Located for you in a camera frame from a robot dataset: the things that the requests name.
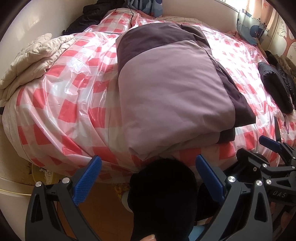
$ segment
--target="window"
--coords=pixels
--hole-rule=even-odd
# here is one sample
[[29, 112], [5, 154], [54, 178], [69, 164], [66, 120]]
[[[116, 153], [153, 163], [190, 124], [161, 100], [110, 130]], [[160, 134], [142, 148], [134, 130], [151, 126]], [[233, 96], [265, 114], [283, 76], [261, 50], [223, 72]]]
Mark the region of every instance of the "window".
[[246, 5], [248, 0], [219, 0], [233, 8], [237, 11], [242, 10]]

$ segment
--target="folded quilt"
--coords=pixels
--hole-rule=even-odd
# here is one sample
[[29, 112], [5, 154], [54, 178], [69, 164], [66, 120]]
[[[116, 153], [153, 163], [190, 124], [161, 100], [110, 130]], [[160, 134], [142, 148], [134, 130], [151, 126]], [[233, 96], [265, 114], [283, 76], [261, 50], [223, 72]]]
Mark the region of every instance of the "folded quilt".
[[51, 39], [44, 34], [23, 48], [0, 80], [0, 106], [4, 106], [16, 89], [41, 77], [74, 42], [73, 35]]
[[139, 158], [232, 141], [255, 123], [199, 27], [147, 24], [116, 46], [124, 135]]

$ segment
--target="bed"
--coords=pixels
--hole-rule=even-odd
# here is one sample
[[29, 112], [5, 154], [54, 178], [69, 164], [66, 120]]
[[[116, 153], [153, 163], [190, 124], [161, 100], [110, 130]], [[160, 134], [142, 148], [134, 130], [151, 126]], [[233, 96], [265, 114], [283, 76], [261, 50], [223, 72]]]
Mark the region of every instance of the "bed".
[[256, 115], [256, 124], [236, 128], [233, 142], [173, 152], [195, 170], [198, 154], [226, 169], [236, 161], [236, 151], [246, 148], [264, 155], [272, 166], [279, 156], [261, 146], [258, 138], [275, 139], [277, 117], [282, 141], [295, 145], [296, 113], [280, 112], [261, 82], [257, 63], [260, 51], [241, 39], [192, 18], [153, 18], [140, 11], [109, 11], [99, 25], [75, 35], [67, 49], [41, 78], [19, 88], [5, 106], [3, 126], [17, 153], [62, 175], [73, 175], [93, 155], [103, 160], [99, 182], [126, 183], [130, 176], [159, 157], [140, 160], [128, 151], [122, 130], [115, 41], [132, 27], [173, 22], [199, 26], [214, 58], [221, 63]]

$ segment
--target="fingernail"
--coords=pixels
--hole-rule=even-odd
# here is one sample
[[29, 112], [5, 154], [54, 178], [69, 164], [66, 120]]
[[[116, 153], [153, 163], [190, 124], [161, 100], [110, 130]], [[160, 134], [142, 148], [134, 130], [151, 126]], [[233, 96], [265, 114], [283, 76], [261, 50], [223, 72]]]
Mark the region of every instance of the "fingernail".
[[149, 235], [149, 236], [147, 237], [147, 241], [156, 241], [156, 239], [155, 239], [155, 235], [154, 235], [154, 234]]

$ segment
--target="patterned curtain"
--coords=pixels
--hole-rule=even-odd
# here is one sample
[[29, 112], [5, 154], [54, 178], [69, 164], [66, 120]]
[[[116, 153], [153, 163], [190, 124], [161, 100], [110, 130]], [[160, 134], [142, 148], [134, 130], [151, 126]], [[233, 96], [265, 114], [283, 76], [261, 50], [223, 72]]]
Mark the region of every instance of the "patterned curtain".
[[268, 26], [274, 20], [273, 7], [266, 0], [248, 0], [237, 18], [239, 35], [250, 44], [256, 45], [268, 32]]

